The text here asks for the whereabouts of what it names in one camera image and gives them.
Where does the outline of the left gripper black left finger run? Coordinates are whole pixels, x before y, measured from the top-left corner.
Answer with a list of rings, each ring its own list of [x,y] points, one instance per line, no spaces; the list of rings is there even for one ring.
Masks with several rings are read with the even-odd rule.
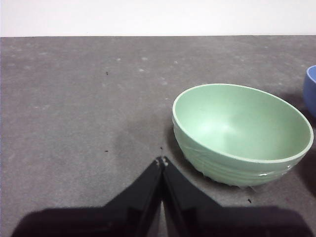
[[[161,158],[104,206],[49,208],[21,219],[14,237],[145,237],[160,210]]]

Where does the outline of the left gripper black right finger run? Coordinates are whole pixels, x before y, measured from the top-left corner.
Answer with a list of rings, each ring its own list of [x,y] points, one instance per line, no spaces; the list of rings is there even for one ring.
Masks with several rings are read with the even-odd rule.
[[[168,231],[178,237],[311,237],[300,214],[276,206],[224,207],[162,157]]]

